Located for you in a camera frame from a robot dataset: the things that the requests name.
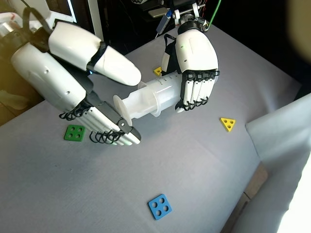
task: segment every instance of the white robotic hand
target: white robotic hand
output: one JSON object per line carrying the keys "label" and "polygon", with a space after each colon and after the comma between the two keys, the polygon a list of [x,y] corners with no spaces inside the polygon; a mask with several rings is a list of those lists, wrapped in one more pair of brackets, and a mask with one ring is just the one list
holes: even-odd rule
{"label": "white robotic hand", "polygon": [[[40,18],[43,26],[35,33],[29,29],[30,13]],[[52,31],[34,8],[25,9],[23,20],[15,13],[2,13],[0,57],[10,61],[25,80],[62,111],[62,119],[77,119],[95,133],[90,135],[93,142],[140,143],[139,132],[99,99],[86,73],[92,69],[120,83],[137,85],[140,71],[95,35],[65,22],[58,22]]]}
{"label": "white robotic hand", "polygon": [[166,49],[161,66],[162,75],[176,70],[182,74],[181,100],[175,107],[177,112],[205,105],[213,90],[215,78],[220,74],[216,52],[201,32],[208,29],[206,20],[187,16],[181,18],[181,22],[177,38],[164,35]]}

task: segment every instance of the gray table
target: gray table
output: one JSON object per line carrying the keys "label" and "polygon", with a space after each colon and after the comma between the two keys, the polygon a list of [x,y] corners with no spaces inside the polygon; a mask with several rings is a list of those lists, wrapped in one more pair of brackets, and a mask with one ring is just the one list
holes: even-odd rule
{"label": "gray table", "polygon": [[[2,126],[0,232],[219,232],[259,164],[245,123],[291,102],[299,85],[217,28],[208,36],[221,71],[209,103],[134,120],[139,145],[64,141],[69,123],[47,102]],[[160,37],[128,55],[143,81],[163,51]],[[135,89],[91,79],[109,102]],[[237,120],[231,133],[220,117]],[[162,193],[173,211],[154,221],[147,202]]]}

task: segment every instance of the white syringe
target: white syringe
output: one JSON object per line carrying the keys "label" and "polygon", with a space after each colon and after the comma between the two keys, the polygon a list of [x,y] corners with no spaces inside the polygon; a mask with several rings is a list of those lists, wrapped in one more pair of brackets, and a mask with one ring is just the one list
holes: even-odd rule
{"label": "white syringe", "polygon": [[113,102],[131,126],[133,118],[138,119],[148,113],[158,117],[162,110],[177,104],[180,101],[181,81],[182,76],[174,72],[147,83],[140,82],[138,90],[128,98],[121,100],[119,96],[114,96]]}

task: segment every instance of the yellow block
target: yellow block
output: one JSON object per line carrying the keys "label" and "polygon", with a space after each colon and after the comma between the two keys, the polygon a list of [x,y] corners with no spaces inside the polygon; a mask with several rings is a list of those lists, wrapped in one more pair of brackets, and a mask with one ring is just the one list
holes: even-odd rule
{"label": "yellow block", "polygon": [[161,72],[162,72],[162,69],[161,67],[158,67],[154,70],[154,74],[157,75],[157,76],[160,76],[161,75]]}
{"label": "yellow block", "polygon": [[224,127],[226,128],[226,130],[228,132],[231,132],[232,128],[235,125],[235,120],[234,119],[228,119],[228,118],[220,118],[220,121],[222,122],[222,124],[224,125]]}

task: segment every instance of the block with four holes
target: block with four holes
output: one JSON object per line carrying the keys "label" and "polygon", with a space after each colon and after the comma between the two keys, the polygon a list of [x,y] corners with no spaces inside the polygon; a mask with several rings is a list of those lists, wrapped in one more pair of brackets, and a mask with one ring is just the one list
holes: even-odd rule
{"label": "block with four holes", "polygon": [[67,141],[81,142],[86,129],[81,125],[69,125],[65,133],[64,139]]}
{"label": "block with four holes", "polygon": [[161,194],[160,196],[148,202],[148,205],[155,220],[163,218],[165,215],[172,211],[172,208],[164,194]]}
{"label": "block with four holes", "polygon": [[233,126],[235,125],[235,119],[228,119],[228,118],[220,118],[220,121],[224,125],[225,129],[228,132],[231,132]]}

